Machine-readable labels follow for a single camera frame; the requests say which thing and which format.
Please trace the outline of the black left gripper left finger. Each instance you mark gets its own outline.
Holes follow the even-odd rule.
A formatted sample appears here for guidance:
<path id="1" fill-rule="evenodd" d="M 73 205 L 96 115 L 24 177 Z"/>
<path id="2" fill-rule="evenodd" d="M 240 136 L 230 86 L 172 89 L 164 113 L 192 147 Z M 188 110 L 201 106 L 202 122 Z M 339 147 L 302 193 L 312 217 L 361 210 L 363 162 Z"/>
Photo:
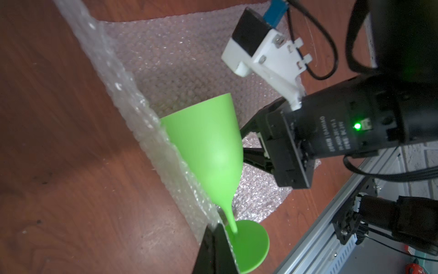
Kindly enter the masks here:
<path id="1" fill-rule="evenodd" d="M 211 226 L 207 226 L 193 268 L 193 274 L 216 273 L 216 238 Z"/>

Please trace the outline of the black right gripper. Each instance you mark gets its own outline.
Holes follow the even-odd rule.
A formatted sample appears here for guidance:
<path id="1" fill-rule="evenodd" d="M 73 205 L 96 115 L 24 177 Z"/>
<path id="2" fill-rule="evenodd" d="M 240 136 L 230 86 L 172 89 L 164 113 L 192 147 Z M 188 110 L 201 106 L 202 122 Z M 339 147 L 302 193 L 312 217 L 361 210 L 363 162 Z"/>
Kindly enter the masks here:
<path id="1" fill-rule="evenodd" d="M 291 113 L 288 101 L 278 98 L 250 118 L 240 130 L 241 137 L 254 132 L 262 147 L 245 147 L 244 162 L 273 175 L 278 187 L 309 189 L 315 160 L 300 148 Z"/>

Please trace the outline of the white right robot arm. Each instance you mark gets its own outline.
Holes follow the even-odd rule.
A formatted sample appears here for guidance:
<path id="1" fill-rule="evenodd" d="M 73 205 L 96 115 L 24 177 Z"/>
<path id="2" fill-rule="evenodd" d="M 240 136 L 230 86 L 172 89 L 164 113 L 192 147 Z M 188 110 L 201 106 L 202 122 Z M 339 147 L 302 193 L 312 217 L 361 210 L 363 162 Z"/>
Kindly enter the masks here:
<path id="1" fill-rule="evenodd" d="M 357 1 L 345 42 L 357 76 L 302 99 L 290 110 L 280 98 L 242 129 L 261 148 L 244 162 L 275 177 L 280 187 L 311 187 L 317 159 L 376 156 L 379 150 L 438 138 L 438 3 Z"/>

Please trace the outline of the green plastic wine glass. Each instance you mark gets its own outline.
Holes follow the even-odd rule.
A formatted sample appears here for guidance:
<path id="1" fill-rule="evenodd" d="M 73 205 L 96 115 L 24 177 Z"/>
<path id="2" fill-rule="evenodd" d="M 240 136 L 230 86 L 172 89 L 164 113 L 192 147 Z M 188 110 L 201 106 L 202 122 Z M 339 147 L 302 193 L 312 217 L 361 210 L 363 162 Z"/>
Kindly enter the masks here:
<path id="1" fill-rule="evenodd" d="M 270 239 L 263 226 L 251 220 L 237 221 L 232 210 L 244 149 L 231 94 L 167 115 L 162 124 L 210 200 L 223 210 L 239 272 L 254 271 L 267 257 Z"/>

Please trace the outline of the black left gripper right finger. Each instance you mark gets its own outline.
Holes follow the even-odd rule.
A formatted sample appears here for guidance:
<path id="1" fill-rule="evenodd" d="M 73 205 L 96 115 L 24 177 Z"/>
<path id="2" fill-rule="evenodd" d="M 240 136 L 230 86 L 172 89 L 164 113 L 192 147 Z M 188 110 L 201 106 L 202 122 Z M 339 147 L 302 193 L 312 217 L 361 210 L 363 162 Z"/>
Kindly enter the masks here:
<path id="1" fill-rule="evenodd" d="M 225 227 L 218 224 L 214 231 L 214 273 L 238 274 Z"/>

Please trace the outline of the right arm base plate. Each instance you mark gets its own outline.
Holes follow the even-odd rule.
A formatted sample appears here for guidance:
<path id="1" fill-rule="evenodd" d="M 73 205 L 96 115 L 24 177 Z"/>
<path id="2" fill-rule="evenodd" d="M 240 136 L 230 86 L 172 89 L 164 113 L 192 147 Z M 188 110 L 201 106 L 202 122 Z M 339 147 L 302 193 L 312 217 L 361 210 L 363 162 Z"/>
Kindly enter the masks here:
<path id="1" fill-rule="evenodd" d="M 346 245 L 360 224 L 359 204 L 363 196 L 377 197 L 378 189 L 374 181 L 359 185 L 346 199 L 332 219 L 335 234 L 342 245 Z"/>

